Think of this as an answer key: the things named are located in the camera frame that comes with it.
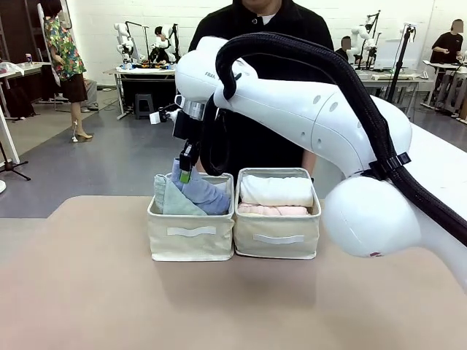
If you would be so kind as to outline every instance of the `chair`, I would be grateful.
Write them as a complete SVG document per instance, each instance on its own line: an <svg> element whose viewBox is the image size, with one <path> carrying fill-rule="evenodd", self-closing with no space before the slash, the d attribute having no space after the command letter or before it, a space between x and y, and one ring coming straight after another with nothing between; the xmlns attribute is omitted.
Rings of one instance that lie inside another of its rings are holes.
<svg viewBox="0 0 467 350"><path fill-rule="evenodd" d="M150 114L155 112L153 95L150 93L137 93L135 95L134 107L136 119L141 119L142 117L149 118Z"/></svg>

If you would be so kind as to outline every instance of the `beige fabric basket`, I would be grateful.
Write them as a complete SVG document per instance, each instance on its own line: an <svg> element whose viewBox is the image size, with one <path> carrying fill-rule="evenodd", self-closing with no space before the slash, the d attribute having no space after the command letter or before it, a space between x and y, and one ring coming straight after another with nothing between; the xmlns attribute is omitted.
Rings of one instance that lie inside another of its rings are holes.
<svg viewBox="0 0 467 350"><path fill-rule="evenodd" d="M314 205L308 217L257 217L240 214L240 186L246 175L259 177L305 177L302 168L246 168L240 171L235 194L236 224L233 228L236 253L249 257L313 259L320 237L321 205L313 188Z"/></svg>
<svg viewBox="0 0 467 350"><path fill-rule="evenodd" d="M227 193L231 195L228 214L162 215L156 212L153 198L147 208L147 229L154 261L225 261L234 255L234 178L230 174L202 177L212 184L227 182Z"/></svg>

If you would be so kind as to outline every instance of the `floral shirt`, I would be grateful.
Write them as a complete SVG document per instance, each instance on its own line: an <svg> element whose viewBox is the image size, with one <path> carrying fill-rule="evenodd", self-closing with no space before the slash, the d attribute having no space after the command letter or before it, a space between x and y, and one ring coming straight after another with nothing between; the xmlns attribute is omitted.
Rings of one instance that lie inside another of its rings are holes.
<svg viewBox="0 0 467 350"><path fill-rule="evenodd" d="M53 68L60 80L64 82L75 74L84 73L86 68L73 42L72 35L60 24L58 16L46 17L44 19L44 30L49 51L52 52L52 46L55 46L57 55L65 61L65 64L61 65L52 60Z"/></svg>

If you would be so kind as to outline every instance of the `white table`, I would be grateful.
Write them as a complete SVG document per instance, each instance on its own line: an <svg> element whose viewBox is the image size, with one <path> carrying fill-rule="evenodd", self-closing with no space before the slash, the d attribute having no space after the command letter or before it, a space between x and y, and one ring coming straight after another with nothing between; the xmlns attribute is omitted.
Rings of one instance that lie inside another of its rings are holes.
<svg viewBox="0 0 467 350"><path fill-rule="evenodd" d="M436 80L438 80L438 75L439 75L439 70L440 69L446 69L447 71L455 71L457 69L459 69L459 66L455 66L453 64L442 64L442 63L431 63L430 61L423 61L424 64L426 64L427 66L430 66L430 67L433 67L435 69L435 79L434 79L434 83L433 83L433 86L431 87L431 90L430 90L430 94L428 95L428 103L422 103L422 106L424 107L428 107L430 109L434 109L435 107L434 106L431 106L430 103L431 103L431 98L433 97L433 94L435 92L435 89L436 89Z"/></svg>
<svg viewBox="0 0 467 350"><path fill-rule="evenodd" d="M129 69L129 70L117 70L116 68L105 71L104 74L110 74L115 77L115 86L118 91L118 103L120 105L120 115L117 117L118 120L126 117L128 111L125 101L125 94L123 92L122 82L161 82L161 81L173 81L175 79L174 69ZM135 76L145 75L144 79Z"/></svg>
<svg viewBox="0 0 467 350"><path fill-rule="evenodd" d="M388 88L392 81L392 79L390 79L392 75L385 72L359 71L358 76L360 77L360 80L362 81L365 88ZM404 79L398 79L396 87L403 89L400 98L398 99L399 103L401 103L404 99L404 95L406 94L407 90L412 89L412 97L410 98L409 106L406 109L406 113L408 113L408 111L410 111L410 109L415 106L415 99L417 97L417 91L419 90L420 84L426 82L432 82L432 80L409 76L407 76L407 78Z"/></svg>
<svg viewBox="0 0 467 350"><path fill-rule="evenodd" d="M39 74L42 70L43 66L50 66L50 62L33 62L33 63L19 63L17 64L22 70L24 70L24 76L32 75L32 74ZM23 75L19 71L8 71L6 73L0 74L0 79L3 80L5 87L9 90L9 83L8 79L12 78L19 78L23 77ZM3 106L5 108L5 117L6 119L14 119L11 118L9 115L9 111L7 108L7 100L5 100L5 95L3 94L3 89L0 88L0 98Z"/></svg>

